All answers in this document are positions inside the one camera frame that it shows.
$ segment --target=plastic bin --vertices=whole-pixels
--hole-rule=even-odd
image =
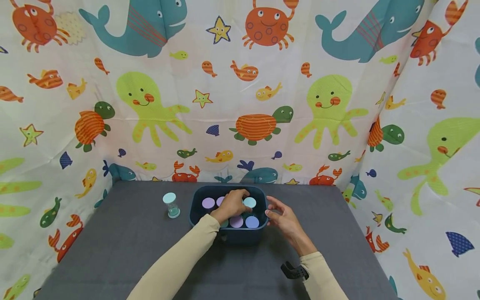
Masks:
[[[253,208],[251,215],[257,217],[259,220],[259,226],[257,228],[247,228],[243,224],[240,228],[220,228],[217,237],[229,245],[253,245],[257,244],[262,238],[262,231],[267,225],[268,218],[265,215],[267,209],[267,199],[264,191],[254,186],[242,186],[242,185],[205,185],[193,194],[192,205],[190,207],[190,224],[195,224],[207,214],[207,210],[202,207],[202,200],[211,197],[218,199],[221,196],[225,196],[231,190],[246,189],[250,193],[250,197],[257,201],[256,206]]]

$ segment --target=gray table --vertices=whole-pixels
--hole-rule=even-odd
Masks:
[[[45,282],[36,300],[124,300],[148,268],[188,230],[196,189],[208,183],[121,181]],[[350,300],[397,300],[382,268],[336,187],[256,185],[295,211]],[[162,196],[177,195],[169,219]],[[301,280],[286,279],[284,261],[298,257],[274,228],[257,246],[215,243],[176,300],[302,300]]]

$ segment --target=cartoon turtle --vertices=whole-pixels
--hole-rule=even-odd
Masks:
[[[403,143],[404,140],[405,134],[400,127],[390,124],[380,128],[380,116],[378,116],[377,120],[370,128],[370,135],[367,144],[370,146],[370,152],[373,152],[374,149],[382,152],[384,146],[381,144],[381,141],[386,141],[392,145],[399,145]]]
[[[250,146],[255,146],[257,141],[265,139],[269,141],[273,134],[279,134],[281,129],[278,123],[290,123],[293,117],[293,108],[282,106],[275,110],[273,115],[254,114],[240,116],[235,123],[236,128],[229,128],[236,132],[235,139],[239,141],[248,140]]]
[[[75,148],[84,147],[84,152],[92,150],[92,143],[95,145],[95,138],[101,134],[107,136],[110,126],[103,120],[111,119],[115,116],[115,110],[112,105],[104,101],[95,104],[95,111],[85,110],[80,112],[80,119],[75,123],[75,134],[79,141]]]

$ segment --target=green octopus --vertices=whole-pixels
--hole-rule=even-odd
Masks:
[[[142,140],[145,128],[150,129],[152,141],[161,147],[160,138],[155,126],[158,126],[169,138],[178,142],[177,135],[167,126],[167,122],[175,124],[188,134],[192,131],[177,118],[178,113],[188,113],[190,109],[183,105],[163,107],[160,91],[148,75],[140,72],[128,72],[117,80],[117,93],[120,99],[138,114],[138,123],[133,129],[133,141]]]
[[[341,125],[354,137],[357,130],[350,121],[354,117],[366,116],[368,110],[355,108],[346,111],[352,96],[352,84],[342,75],[327,75],[317,79],[307,94],[307,103],[313,113],[313,120],[297,134],[295,142],[300,143],[312,131],[317,130],[313,138],[313,147],[320,148],[324,129],[328,128],[333,144],[338,145],[340,138],[338,127]]]
[[[419,196],[420,190],[425,183],[438,195],[448,195],[448,189],[442,180],[438,178],[437,172],[478,132],[480,132],[479,118],[449,118],[436,123],[430,128],[427,135],[427,145],[430,149],[431,161],[425,165],[405,168],[397,175],[401,180],[425,176],[425,179],[413,190],[410,208],[414,214],[422,215]]]

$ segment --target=orange turtle shell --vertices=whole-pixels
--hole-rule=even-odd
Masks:
[[[84,145],[93,143],[93,140],[105,129],[102,117],[94,111],[80,112],[80,119],[75,123],[77,139]]]
[[[240,116],[235,123],[237,131],[250,141],[259,141],[273,132],[276,127],[274,117],[264,114]]]

